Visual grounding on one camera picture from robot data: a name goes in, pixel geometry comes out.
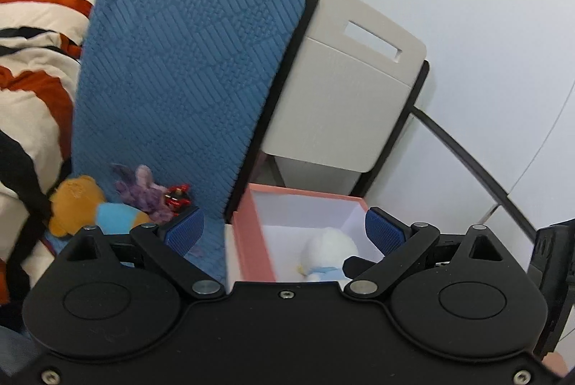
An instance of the open box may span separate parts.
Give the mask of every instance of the open box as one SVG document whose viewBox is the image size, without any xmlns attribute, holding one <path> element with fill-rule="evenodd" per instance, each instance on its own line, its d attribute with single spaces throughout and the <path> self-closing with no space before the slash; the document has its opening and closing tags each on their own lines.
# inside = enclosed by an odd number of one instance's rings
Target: open box
<svg viewBox="0 0 575 385">
<path fill-rule="evenodd" d="M 249 184 L 232 226 L 244 281 L 300 283 L 297 267 L 307 241 L 326 227 L 346 233 L 359 256 L 383 255 L 365 234 L 362 198 Z"/>
</svg>

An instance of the circular pad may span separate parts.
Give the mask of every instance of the circular pad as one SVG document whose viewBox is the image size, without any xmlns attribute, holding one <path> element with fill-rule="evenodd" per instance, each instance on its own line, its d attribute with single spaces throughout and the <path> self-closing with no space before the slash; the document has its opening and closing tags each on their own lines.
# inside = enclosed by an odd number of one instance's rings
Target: circular pad
<svg viewBox="0 0 575 385">
<path fill-rule="evenodd" d="M 484 283 L 455 283 L 439 293 L 439 302 L 447 312 L 461 318 L 481 320 L 501 312 L 507 301 L 503 293 Z"/>
<path fill-rule="evenodd" d="M 404 279 L 391 295 L 393 316 L 410 338 L 440 354 L 480 360 L 532 348 L 544 299 L 519 278 L 524 273 L 506 277 L 490 263 L 482 270 L 450 263 Z"/>
<path fill-rule="evenodd" d="M 130 292 L 115 283 L 87 283 L 72 289 L 64 307 L 85 320 L 103 320 L 122 313 L 130 304 Z"/>
<path fill-rule="evenodd" d="M 118 358 L 154 343 L 176 321 L 178 292 L 155 273 L 100 260 L 68 263 L 56 281 L 38 282 L 22 313 L 32 337 L 51 351 Z"/>
</svg>

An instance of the blue cushion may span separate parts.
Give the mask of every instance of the blue cushion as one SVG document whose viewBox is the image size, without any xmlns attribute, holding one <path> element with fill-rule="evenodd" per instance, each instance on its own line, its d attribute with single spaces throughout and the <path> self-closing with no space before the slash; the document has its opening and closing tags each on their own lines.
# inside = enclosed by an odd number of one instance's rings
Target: blue cushion
<svg viewBox="0 0 575 385">
<path fill-rule="evenodd" d="M 111 163 L 189 182 L 194 259 L 225 278 L 222 213 L 305 0 L 96 0 L 74 112 L 73 170 L 119 201 Z"/>
</svg>

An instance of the striped blanket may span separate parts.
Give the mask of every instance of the striped blanket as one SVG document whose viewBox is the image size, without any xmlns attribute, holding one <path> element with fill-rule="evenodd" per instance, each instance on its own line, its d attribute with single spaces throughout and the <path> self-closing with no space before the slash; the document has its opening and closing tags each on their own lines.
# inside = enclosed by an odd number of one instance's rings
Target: striped blanket
<svg viewBox="0 0 575 385">
<path fill-rule="evenodd" d="M 69 167 L 78 59 L 94 1 L 0 0 L 0 260 L 5 262 L 16 258 L 20 264 L 29 255 L 32 247 L 14 249 L 18 237 L 41 236 L 42 222 L 51 215 L 46 194 Z"/>
</svg>

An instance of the black cable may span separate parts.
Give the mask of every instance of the black cable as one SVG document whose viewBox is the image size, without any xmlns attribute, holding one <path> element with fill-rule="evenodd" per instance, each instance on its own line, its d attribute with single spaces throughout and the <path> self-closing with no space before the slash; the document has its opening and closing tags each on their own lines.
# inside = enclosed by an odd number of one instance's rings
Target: black cable
<svg viewBox="0 0 575 385">
<path fill-rule="evenodd" d="M 427 129 L 435 135 L 459 161 L 470 171 L 475 179 L 487 190 L 495 202 L 499 203 L 515 221 L 531 242 L 535 241 L 537 230 L 511 201 L 505 189 L 489 174 L 479 162 L 471 156 L 451 135 L 439 126 L 432 118 L 415 106 L 410 111 Z"/>
</svg>

